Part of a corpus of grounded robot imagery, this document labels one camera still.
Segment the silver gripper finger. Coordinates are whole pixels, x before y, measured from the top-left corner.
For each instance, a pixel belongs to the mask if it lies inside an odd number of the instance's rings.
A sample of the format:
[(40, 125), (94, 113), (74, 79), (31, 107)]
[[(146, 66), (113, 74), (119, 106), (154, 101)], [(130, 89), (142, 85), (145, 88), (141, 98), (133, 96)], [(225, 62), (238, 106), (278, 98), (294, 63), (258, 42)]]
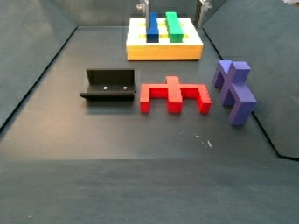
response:
[(199, 15), (199, 27), (203, 25), (203, 19), (207, 11), (213, 8), (211, 0), (199, 0), (201, 3), (201, 15)]
[(137, 8), (145, 13), (146, 29), (150, 29), (150, 0), (139, 0)]

